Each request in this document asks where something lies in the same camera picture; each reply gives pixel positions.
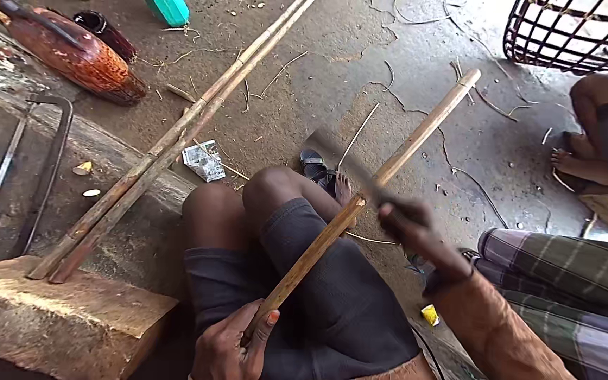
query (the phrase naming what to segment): concrete floor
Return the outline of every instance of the concrete floor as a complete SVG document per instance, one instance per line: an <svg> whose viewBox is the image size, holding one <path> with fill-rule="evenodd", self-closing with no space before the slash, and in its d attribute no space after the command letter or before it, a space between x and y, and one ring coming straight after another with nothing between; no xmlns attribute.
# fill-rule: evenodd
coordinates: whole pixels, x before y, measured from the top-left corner
<svg viewBox="0 0 608 380"><path fill-rule="evenodd" d="M190 28L161 31L143 1L36 0L65 14L90 8L108 19L140 49L132 68L150 87L141 103L120 108L81 92L74 99L75 111L136 147L147 150L181 115L186 101L165 91L172 83L193 93L189 77L201 93L281 13L281 2L262 9L248 8L254 0L200 0L190 4ZM244 88L238 88L214 124L199 135L199 141L215 139L226 151L222 159L247 176L271 165L297 167L303 140L315 128L326 126L339 132L343 144L355 134L369 111L379 108L360 134L352 151L368 167L378 168L405 137L452 88L455 74L449 62L457 58L464 71L479 68L478 89L498 107L511 110L527 103L516 95L519 84L527 99L539 101L528 109L517 109L514 122L496 113L475 94L475 105L462 101L452 115L424 143L388 186L393 194L419 197L432 204L445 238L455 246L475 247L480 233L502 227L480 188L461 173L453 175L450 164L464 169L484 187L511 228L561 235L578 235L589 211L550 174L551 148L562 131L577 131L578 125L565 108L571 109L568 90L576 81L570 74L510 64L501 51L501 36L508 1L476 1L465 7L450 6L454 19L410 25L394 10L393 0L320 0L311 6L293 29L275 47L247 80L251 93L261 93L281 65L304 51L286 73L266 92L264 100L252 97L245 109ZM407 4L399 1L408 18L429 19L444 14L440 1ZM235 10L231 16L227 11ZM476 39L484 41L493 57ZM153 67L158 59L174 64ZM498 60L515 79L497 67ZM387 61L395 73L391 81ZM155 90L163 95L159 100ZM545 145L546 130L553 133ZM182 173L192 177L189 172ZM228 178L227 185L243 183ZM355 233L383 239L373 210L361 215ZM403 267L402 253L394 247L359 242L368 259L394 289L408 316L423 323L419 309L422 278ZM451 333L438 327L434 333L459 350Z"/></svg>

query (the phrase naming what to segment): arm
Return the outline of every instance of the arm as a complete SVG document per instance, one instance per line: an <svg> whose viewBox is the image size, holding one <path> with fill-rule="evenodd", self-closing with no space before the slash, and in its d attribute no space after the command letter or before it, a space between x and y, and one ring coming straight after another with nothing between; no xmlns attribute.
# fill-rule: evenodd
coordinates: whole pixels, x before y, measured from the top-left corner
<svg viewBox="0 0 608 380"><path fill-rule="evenodd" d="M471 359L490 379L573 379L555 355L470 263L432 229L421 203L386 204L382 227L432 262L440 279L427 296Z"/></svg>

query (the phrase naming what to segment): blue object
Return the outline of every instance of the blue object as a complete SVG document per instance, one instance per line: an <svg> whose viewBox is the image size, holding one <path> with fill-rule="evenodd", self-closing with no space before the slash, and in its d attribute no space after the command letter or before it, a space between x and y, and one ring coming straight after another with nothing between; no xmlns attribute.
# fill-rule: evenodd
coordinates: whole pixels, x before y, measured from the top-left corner
<svg viewBox="0 0 608 380"><path fill-rule="evenodd" d="M145 0L156 17L173 27L189 22L189 7L184 0Z"/></svg>

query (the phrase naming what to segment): plaid cloth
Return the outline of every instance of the plaid cloth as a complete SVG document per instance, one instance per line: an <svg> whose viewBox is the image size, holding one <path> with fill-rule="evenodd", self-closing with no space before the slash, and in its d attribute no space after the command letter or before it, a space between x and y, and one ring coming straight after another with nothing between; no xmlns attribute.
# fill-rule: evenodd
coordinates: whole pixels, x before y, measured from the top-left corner
<svg viewBox="0 0 608 380"><path fill-rule="evenodd" d="M578 379L608 379L608 243L492 229L478 271Z"/></svg>

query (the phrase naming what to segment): hand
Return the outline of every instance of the hand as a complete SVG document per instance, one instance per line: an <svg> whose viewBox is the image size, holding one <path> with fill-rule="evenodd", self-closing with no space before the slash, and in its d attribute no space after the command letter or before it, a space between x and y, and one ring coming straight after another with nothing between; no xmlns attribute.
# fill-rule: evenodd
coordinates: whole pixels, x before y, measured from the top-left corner
<svg viewBox="0 0 608 380"><path fill-rule="evenodd" d="M191 370L193 380L258 380L264 367L264 349L280 313L273 310L260 321L247 348L240 346L243 331L263 299L244 305L213 324L196 341Z"/></svg>
<svg viewBox="0 0 608 380"><path fill-rule="evenodd" d="M433 263L447 281L465 279L473 271L468 260L435 231L432 214L425 204L384 203L379 208L379 221L382 228L405 248Z"/></svg>

